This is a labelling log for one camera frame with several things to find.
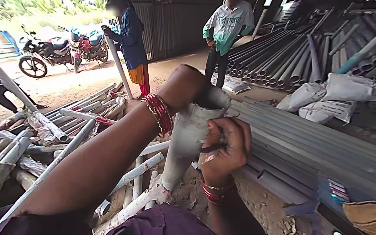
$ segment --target red motorcycle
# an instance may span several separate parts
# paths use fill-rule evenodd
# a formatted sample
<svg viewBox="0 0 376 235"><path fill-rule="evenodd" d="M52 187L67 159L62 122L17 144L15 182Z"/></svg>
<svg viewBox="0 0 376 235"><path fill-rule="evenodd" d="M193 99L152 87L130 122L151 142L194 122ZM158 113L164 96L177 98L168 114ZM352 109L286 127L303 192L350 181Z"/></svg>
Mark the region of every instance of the red motorcycle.
<svg viewBox="0 0 376 235"><path fill-rule="evenodd" d="M86 36L78 31L77 28L72 28L70 31L66 28L60 27L60 29L70 32L70 54L74 61L75 73L79 72L79 65L84 58L86 61L96 60L107 62L108 60L108 44L102 31L93 30Z"/></svg>

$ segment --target hand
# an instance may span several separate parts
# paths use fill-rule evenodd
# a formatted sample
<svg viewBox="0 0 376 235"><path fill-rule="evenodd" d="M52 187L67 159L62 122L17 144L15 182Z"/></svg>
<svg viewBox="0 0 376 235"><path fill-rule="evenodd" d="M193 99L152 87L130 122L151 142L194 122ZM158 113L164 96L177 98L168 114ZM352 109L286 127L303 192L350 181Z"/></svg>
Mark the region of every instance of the hand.
<svg viewBox="0 0 376 235"><path fill-rule="evenodd" d="M170 112L179 112L191 103L206 85L206 78L201 72L182 64L173 71L157 94L162 97Z"/></svg>
<svg viewBox="0 0 376 235"><path fill-rule="evenodd" d="M223 130L223 137L228 142L226 149L220 149L217 156L201 165L201 171L207 185L224 187L228 183L229 175L246 164L250 155L252 132L250 125L235 117L224 117L208 120L208 135L203 148L219 144Z"/></svg>
<svg viewBox="0 0 376 235"><path fill-rule="evenodd" d="M207 41L207 45L208 45L209 47L213 47L213 46L216 45L216 41L215 41L215 40L209 40L209 41Z"/></svg>

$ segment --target sleeve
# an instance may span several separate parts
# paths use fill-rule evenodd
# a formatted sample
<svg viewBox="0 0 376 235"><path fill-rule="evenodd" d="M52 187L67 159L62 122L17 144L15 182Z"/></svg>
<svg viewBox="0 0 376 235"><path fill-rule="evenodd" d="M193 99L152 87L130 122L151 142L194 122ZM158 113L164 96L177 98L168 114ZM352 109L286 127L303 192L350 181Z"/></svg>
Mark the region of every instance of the sleeve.
<svg viewBox="0 0 376 235"><path fill-rule="evenodd" d="M217 11L218 9L216 9L216 11L212 14L212 16L208 19L206 25L204 25L204 28L203 28L203 39L205 38L208 38L210 36L210 29L212 27L215 27L216 26L216 22L217 22Z"/></svg>
<svg viewBox="0 0 376 235"><path fill-rule="evenodd" d="M123 18L124 20L124 29L122 29L121 40L123 45L132 46L136 44L139 33L141 29L139 24L139 19L136 13L132 10L128 10L128 14Z"/></svg>
<svg viewBox="0 0 376 235"><path fill-rule="evenodd" d="M247 35L253 29L253 27L255 26L253 12L252 12L252 6L250 5L250 3L248 3L248 7L246 9L244 25L246 25L246 28L241 33L241 35L243 35L243 36Z"/></svg>

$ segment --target finger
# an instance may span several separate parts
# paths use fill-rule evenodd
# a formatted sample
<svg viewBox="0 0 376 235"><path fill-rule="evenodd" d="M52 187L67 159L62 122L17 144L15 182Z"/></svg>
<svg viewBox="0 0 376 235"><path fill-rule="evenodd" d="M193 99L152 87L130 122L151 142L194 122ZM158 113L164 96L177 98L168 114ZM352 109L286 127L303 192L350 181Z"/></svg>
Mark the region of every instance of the finger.
<svg viewBox="0 0 376 235"><path fill-rule="evenodd" d="M223 129L224 137L227 138L228 145L234 149L243 149L242 128L229 118L213 119L217 126Z"/></svg>
<svg viewBox="0 0 376 235"><path fill-rule="evenodd" d="M208 124L208 135L206 136L206 139L204 141L203 148L208 148L215 144L218 144L222 137L222 133L218 129L218 126L215 122L213 122L212 120L208 120L207 124Z"/></svg>
<svg viewBox="0 0 376 235"><path fill-rule="evenodd" d="M251 152L252 145L252 131L250 130L250 124L236 117L230 117L230 120L234 121L237 125L239 125L242 128L244 145L247 154L249 154Z"/></svg>

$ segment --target blue shirt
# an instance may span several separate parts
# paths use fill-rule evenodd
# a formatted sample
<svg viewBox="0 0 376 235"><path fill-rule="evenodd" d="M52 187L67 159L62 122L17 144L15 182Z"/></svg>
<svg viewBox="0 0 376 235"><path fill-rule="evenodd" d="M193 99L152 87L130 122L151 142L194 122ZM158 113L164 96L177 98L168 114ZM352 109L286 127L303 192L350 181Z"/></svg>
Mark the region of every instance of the blue shirt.
<svg viewBox="0 0 376 235"><path fill-rule="evenodd" d="M148 57L143 44L142 26L133 9L127 8L124 12L120 31L120 35L112 35L112 38L120 44L127 69L136 69L141 64L147 65Z"/></svg>

